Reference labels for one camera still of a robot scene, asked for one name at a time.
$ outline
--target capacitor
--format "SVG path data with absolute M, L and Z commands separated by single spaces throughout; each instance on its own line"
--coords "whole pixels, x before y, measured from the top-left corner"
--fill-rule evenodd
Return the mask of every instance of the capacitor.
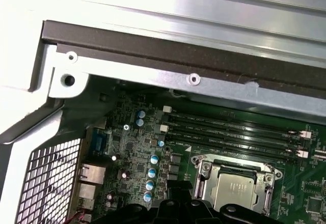
M 152 180 L 149 180 L 146 182 L 145 185 L 146 190 L 151 191 L 154 188 L 154 182 Z
M 151 164 L 157 164 L 158 163 L 158 156 L 157 155 L 152 155 L 150 161 L 151 161 Z
M 122 173 L 122 178 L 123 179 L 126 179 L 128 177 L 130 177 L 130 171 L 129 170 L 125 170 L 123 173 Z
M 113 161 L 116 161 L 116 160 L 118 160 L 118 159 L 121 159 L 121 155 L 120 155 L 120 154 L 115 154 L 115 155 L 113 155 L 113 156 L 111 157 L 111 159 L 112 159 Z
M 148 203 L 148 202 L 151 202 L 151 200 L 152 200 L 152 193 L 146 191 L 144 193 L 144 201 Z
M 159 140 L 157 144 L 158 144 L 159 147 L 164 147 L 165 143 L 164 143 L 164 141 Z
M 156 176 L 156 170 L 154 168 L 149 169 L 147 175 L 150 178 L 154 178 Z
M 113 192 L 113 191 L 111 191 L 111 192 L 109 192 L 109 193 L 107 194 L 106 198 L 107 198 L 107 200 L 109 200 L 110 202 L 113 202 L 113 200 L 114 200 L 114 196 L 115 196 L 115 195 L 116 195 L 116 193 Z
M 140 111 L 138 111 L 138 114 L 137 115 L 138 115 L 139 118 L 142 119 L 142 118 L 144 118 L 146 116 L 146 113 L 145 113 L 145 111 L 140 110 Z
M 136 120 L 136 125 L 138 125 L 139 127 L 143 126 L 144 125 L 143 119 Z
M 111 208 L 111 202 L 106 202 L 106 203 L 105 203 L 105 206 L 106 206 L 107 208 Z

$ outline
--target dimm slot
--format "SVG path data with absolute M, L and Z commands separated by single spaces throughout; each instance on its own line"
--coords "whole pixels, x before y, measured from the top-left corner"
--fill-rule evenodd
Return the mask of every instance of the dimm slot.
M 216 148 L 216 149 L 221 149 L 221 150 L 226 150 L 232 153 L 240 153 L 240 154 L 245 154 L 245 155 L 250 155 L 250 156 L 255 156 L 255 157 L 264 157 L 264 158 L 269 158 L 272 160 L 283 160 L 287 162 L 292 162 L 292 163 L 297 163 L 297 158 L 289 155 L 280 155 L 280 154 L 272 154 L 272 153 L 265 153 L 265 152 L 260 152 L 260 151 L 253 151 L 253 150 L 248 150 L 248 149 L 243 149 L 239 147 L 235 147 L 234 145 L 232 146 L 227 146 L 227 145 L 219 145 L 216 143 L 210 143 L 210 142 L 203 142 L 203 141 L 198 141 L 196 139 L 191 139 L 191 138 L 185 138 L 182 136 L 172 136 L 168 138 L 168 142 L 185 142 L 185 143 L 190 143 L 193 145 L 199 145 L 199 146 L 208 146 L 211 148 Z
M 254 123 L 254 122 L 240 121 L 236 119 L 225 120 L 222 118 L 218 118 L 218 119 L 206 118 L 197 115 L 187 115 L 183 113 L 171 113 L 169 115 L 170 117 L 172 117 L 177 121 L 186 120 L 187 122 L 192 122 L 194 124 L 199 123 L 205 125 L 212 125 L 215 127 L 220 126 L 220 127 L 228 128 L 230 130 L 240 130 L 240 131 L 253 132 L 257 134 L 263 134 L 264 137 L 277 138 L 283 141 L 286 141 L 289 138 L 294 141 L 298 141 L 297 136 L 293 136 L 292 134 L 288 133 L 290 129 L 271 127 L 271 126 Z
M 232 140 L 226 140 L 223 138 L 212 138 L 212 137 L 203 137 L 203 136 L 198 136 L 195 134 L 185 134 L 185 133 L 178 133 L 178 132 L 169 132 L 168 135 L 170 138 L 183 138 L 184 140 L 192 140 L 192 141 L 198 141 L 198 142 L 203 142 L 203 143 L 208 143 L 211 146 L 214 146 L 215 144 L 218 145 L 224 145 L 224 146 L 229 146 L 229 147 L 237 147 L 237 148 L 243 148 L 243 149 L 250 149 L 250 150 L 255 150 L 263 153 L 268 153 L 268 154 L 276 154 L 276 155 L 284 155 L 284 156 L 290 156 L 295 155 L 294 152 L 288 152 L 286 150 L 278 150 L 278 149 L 266 149 L 266 148 L 261 148 L 256 145 L 251 145 L 249 143 L 238 143 Z
M 226 131 L 219 131 L 214 130 L 207 127 L 193 127 L 191 125 L 185 124 L 185 123 L 164 123 L 167 124 L 170 128 L 170 131 L 181 131 L 185 133 L 194 133 L 202 136 L 212 136 L 212 137 L 218 137 L 220 139 L 226 139 L 226 137 L 231 138 L 233 141 L 236 141 L 238 143 L 247 143 L 251 145 L 255 145 L 262 148 L 272 148 L 279 150 L 280 148 L 285 149 L 292 149 L 296 150 L 296 146 L 294 145 L 288 145 L 283 142 L 278 141 L 270 141 L 268 139 L 264 138 L 255 138 L 251 136 L 236 134 L 236 133 L 229 133 Z

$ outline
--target ram slot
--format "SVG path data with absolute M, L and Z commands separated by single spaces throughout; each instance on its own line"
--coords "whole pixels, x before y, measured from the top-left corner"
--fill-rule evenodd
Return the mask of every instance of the ram slot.
M 258 147 L 241 145 L 232 141 L 226 141 L 217 138 L 207 138 L 207 137 L 201 137 L 197 135 L 184 134 L 184 133 L 168 132 L 167 136 L 169 142 L 185 142 L 188 144 L 208 146 L 211 148 L 223 149 L 230 152 L 237 152 L 237 153 L 256 156 L 256 157 L 258 156 L 258 157 L 270 158 L 273 160 L 283 160 L 292 163 L 297 162 L 297 156 L 287 151 L 281 152 L 281 151 L 260 149 Z
M 277 128 L 271 126 L 260 125 L 253 122 L 246 122 L 232 119 L 224 120 L 222 118 L 211 119 L 201 116 L 187 115 L 182 113 L 171 113 L 169 114 L 173 121 L 175 122 L 185 122 L 196 125 L 205 125 L 214 128 L 226 128 L 230 131 L 242 131 L 247 135 L 262 135 L 266 138 L 278 139 L 287 143 L 299 144 L 299 137 L 289 134 L 289 131 L 293 130 L 286 128 Z
M 208 127 L 202 127 L 202 126 L 195 127 L 185 123 L 166 122 L 165 124 L 168 125 L 170 131 L 173 132 L 194 133 L 196 135 L 217 137 L 220 139 L 230 138 L 233 142 L 250 145 L 250 146 L 262 147 L 262 148 L 271 148 L 276 150 L 279 149 L 291 150 L 294 152 L 296 152 L 297 150 L 297 147 L 294 145 L 286 144 L 282 141 L 277 141 L 273 139 L 257 138 L 257 137 L 241 135 L 237 133 L 230 133 L 228 131 L 220 131 L 220 130 L 211 129 Z

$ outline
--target metal panel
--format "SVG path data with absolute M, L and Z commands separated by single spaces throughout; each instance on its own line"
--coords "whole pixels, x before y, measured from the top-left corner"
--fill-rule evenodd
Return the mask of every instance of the metal panel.
M 19 203 L 22 199 L 21 191 L 25 188 L 26 168 L 28 171 L 30 169 L 31 152 L 57 134 L 61 117 L 62 111 L 59 111 L 13 144 L 0 201 L 0 215 L 3 223 L 16 222 Z
M 12 0 L 43 19 L 326 67 L 325 0 Z
M 66 219 L 79 145 L 76 139 L 31 154 L 17 224 L 62 223 Z
M 65 58 L 64 53 L 57 53 L 58 63 Z M 255 82 L 239 84 L 202 77 L 200 84 L 192 86 L 187 74 L 80 56 L 78 62 L 67 65 L 67 69 L 206 95 L 209 96 L 205 98 L 206 103 L 213 103 L 210 99 L 222 99 L 228 107 L 241 104 L 242 109 L 257 113 L 326 123 L 326 100 L 260 88 Z
M 57 52 L 326 98 L 326 69 L 55 21 L 45 22 L 42 38 L 57 44 Z
M 80 179 L 86 182 L 103 184 L 104 175 L 105 175 L 105 167 L 100 167 L 91 164 L 83 164 L 82 170 L 80 173 Z

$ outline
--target metal mesh grille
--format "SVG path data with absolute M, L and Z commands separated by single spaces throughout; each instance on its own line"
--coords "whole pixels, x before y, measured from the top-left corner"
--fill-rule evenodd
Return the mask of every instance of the metal mesh grille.
M 80 139 L 35 151 L 26 172 L 17 224 L 62 224 L 73 188 Z

